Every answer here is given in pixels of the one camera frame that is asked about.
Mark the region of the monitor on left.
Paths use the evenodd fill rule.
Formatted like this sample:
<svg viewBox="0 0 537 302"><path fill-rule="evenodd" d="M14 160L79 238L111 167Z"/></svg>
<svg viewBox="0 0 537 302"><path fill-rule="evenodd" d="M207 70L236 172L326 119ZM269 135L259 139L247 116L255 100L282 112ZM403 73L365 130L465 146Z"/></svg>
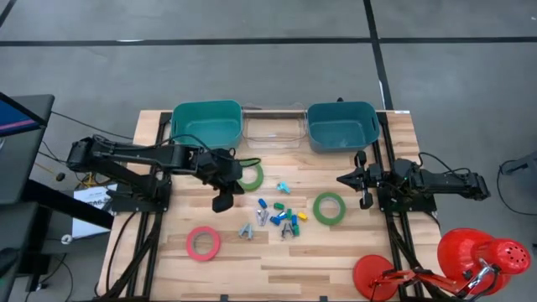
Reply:
<svg viewBox="0 0 537 302"><path fill-rule="evenodd" d="M12 99L48 122L55 97L50 94L12 96ZM0 205L19 201L37 157L45 129L2 138L0 148Z"/></svg>

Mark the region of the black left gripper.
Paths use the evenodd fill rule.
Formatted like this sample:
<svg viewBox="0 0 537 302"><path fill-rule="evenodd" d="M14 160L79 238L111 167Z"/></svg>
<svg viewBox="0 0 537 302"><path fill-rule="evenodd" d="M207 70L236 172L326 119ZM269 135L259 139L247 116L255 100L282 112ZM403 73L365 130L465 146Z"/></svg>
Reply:
<svg viewBox="0 0 537 302"><path fill-rule="evenodd" d="M210 185L218 195L212 199L212 210L220 213L233 206L232 195L243 195L245 190L235 179L242 178L243 167L233 162L227 149L216 148L198 154L195 177Z"/></svg>

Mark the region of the red tape roll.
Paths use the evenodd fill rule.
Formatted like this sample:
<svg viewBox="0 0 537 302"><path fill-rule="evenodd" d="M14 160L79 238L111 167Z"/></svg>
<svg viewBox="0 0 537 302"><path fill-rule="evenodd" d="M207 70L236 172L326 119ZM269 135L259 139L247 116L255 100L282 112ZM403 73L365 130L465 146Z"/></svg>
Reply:
<svg viewBox="0 0 537 302"><path fill-rule="evenodd" d="M211 237L212 247L207 253L198 253L195 249L195 241L198 236L207 234ZM221 238L219 233L209 226L199 226L193 229L186 238L185 249L189 257L198 262L206 262L212 260L219 252L221 247Z"/></svg>

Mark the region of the red desk lamp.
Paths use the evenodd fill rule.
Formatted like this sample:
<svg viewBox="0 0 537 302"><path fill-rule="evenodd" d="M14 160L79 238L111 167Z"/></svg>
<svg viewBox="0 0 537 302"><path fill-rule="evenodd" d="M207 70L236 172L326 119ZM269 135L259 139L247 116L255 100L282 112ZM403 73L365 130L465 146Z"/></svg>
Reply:
<svg viewBox="0 0 537 302"><path fill-rule="evenodd" d="M357 291L369 302L387 302L400 289L423 285L428 296L403 294L400 302L477 302L505 288L531 265L528 249L513 239L497 238L471 228L449 231L437 247L442 274L424 268L398 232L390 235L409 263L397 269L379 255L360 258L352 271Z"/></svg>

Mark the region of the dark teal plastic bin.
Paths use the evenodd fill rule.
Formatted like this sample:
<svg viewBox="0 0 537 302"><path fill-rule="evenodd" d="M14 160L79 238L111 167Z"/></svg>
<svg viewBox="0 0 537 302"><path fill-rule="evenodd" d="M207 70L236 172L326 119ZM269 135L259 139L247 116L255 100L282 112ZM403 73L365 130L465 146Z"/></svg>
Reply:
<svg viewBox="0 0 537 302"><path fill-rule="evenodd" d="M317 103L306 116L310 148L318 154L362 150L380 135L377 112L367 102Z"/></svg>

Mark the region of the green tape roll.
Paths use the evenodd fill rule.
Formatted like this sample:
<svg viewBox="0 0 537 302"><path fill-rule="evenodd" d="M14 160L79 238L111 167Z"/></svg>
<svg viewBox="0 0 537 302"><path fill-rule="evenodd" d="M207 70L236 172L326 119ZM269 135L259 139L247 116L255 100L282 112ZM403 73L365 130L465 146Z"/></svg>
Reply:
<svg viewBox="0 0 537 302"><path fill-rule="evenodd" d="M336 202L336 204L338 206L338 213L335 216L327 217L327 216L324 216L321 213L321 203L324 200L333 200L333 201ZM347 206L346 206L344 200L338 194L333 193L333 192L324 192L324 193L319 194L315 198L315 202L314 202L314 205L312 207L312 211L313 211L313 214L314 214L314 216L315 216L315 218L316 218L316 220L318 222L320 222L321 224L327 225L327 226L333 226L333 225L336 225L336 224L338 224L338 223L340 223L342 221L342 219L344 218L344 216L346 214Z"/></svg>
<svg viewBox="0 0 537 302"><path fill-rule="evenodd" d="M245 182L243 179L240 179L238 181L238 184L245 190L245 191L254 191L257 190L264 180L264 173L263 168L261 166L261 160L260 159L251 159L251 160L245 160L241 161L240 165L244 169L253 168L256 172L256 178L251 182Z"/></svg>

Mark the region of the black office desk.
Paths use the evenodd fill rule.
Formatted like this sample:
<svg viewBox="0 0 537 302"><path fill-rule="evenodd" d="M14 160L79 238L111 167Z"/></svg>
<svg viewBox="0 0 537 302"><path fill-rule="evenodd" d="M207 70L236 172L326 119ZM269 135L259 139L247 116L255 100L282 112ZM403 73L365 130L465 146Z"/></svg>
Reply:
<svg viewBox="0 0 537 302"><path fill-rule="evenodd" d="M26 289L37 289L48 273L50 256L43 254L51 210L35 202L0 206L0 302L8 302L14 280L29 277Z"/></svg>

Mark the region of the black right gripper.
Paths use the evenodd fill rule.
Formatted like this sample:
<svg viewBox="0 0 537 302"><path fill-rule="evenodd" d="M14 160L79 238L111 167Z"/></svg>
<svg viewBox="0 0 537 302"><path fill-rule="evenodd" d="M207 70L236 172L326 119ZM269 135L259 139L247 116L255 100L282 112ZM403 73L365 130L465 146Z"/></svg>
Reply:
<svg viewBox="0 0 537 302"><path fill-rule="evenodd" d="M359 201L361 209L369 209L373 205L373 195L368 189L378 187L383 173L379 164L371 164L366 168L366 162L367 155L365 152L362 150L357 151L355 155L357 167L352 172L336 178L337 180L342 180L344 185L362 192L362 197Z"/></svg>

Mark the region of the dark grey floor stand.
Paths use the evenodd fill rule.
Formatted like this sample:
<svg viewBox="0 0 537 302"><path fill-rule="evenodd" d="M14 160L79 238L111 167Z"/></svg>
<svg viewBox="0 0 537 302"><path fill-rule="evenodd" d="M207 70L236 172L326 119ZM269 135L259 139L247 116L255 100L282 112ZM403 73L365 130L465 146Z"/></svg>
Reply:
<svg viewBox="0 0 537 302"><path fill-rule="evenodd" d="M500 165L501 174L512 174L522 169L528 169L532 174L537 176L537 151L519 159L508 160Z"/></svg>

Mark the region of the clear plastic bin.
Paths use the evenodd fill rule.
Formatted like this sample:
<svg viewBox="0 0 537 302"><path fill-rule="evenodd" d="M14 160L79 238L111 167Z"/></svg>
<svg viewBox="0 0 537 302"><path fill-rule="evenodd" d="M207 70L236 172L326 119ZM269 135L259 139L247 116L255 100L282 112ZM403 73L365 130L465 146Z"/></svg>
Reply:
<svg viewBox="0 0 537 302"><path fill-rule="evenodd" d="M307 135L306 108L301 103L286 107L242 107L242 137L249 148L298 148Z"/></svg>

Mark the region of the light teal plastic bin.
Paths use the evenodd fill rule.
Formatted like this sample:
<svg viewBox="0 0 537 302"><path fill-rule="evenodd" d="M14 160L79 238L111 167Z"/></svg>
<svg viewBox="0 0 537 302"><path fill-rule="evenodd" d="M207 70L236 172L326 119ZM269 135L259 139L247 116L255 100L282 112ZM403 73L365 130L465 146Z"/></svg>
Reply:
<svg viewBox="0 0 537 302"><path fill-rule="evenodd" d="M170 136L177 143L198 145L190 134L209 148L236 148L242 130L242 107L234 100L184 102L172 113Z"/></svg>

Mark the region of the computer monitor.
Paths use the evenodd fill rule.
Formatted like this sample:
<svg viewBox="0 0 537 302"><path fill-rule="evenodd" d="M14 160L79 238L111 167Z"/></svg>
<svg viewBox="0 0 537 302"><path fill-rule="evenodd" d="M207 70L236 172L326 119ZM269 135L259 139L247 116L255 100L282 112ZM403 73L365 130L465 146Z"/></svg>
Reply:
<svg viewBox="0 0 537 302"><path fill-rule="evenodd" d="M45 128L47 122L0 92L0 138Z"/></svg>

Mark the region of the white printed sheet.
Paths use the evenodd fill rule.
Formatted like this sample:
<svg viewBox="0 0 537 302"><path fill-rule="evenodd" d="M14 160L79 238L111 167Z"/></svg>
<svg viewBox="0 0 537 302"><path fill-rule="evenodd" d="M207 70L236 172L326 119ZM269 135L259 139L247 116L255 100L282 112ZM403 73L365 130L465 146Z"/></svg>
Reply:
<svg viewBox="0 0 537 302"><path fill-rule="evenodd" d="M71 236L74 239L92 237L109 232L112 228L112 197L117 184L94 186L74 192L75 214Z"/></svg>

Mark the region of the black desk beam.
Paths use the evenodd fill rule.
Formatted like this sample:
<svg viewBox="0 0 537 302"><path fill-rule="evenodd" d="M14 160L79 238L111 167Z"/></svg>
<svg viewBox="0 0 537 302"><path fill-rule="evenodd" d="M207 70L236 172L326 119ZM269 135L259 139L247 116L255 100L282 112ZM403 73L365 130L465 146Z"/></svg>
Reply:
<svg viewBox="0 0 537 302"><path fill-rule="evenodd" d="M21 198L108 230L112 228L114 218L107 211L74 199L34 180L27 181Z"/></svg>

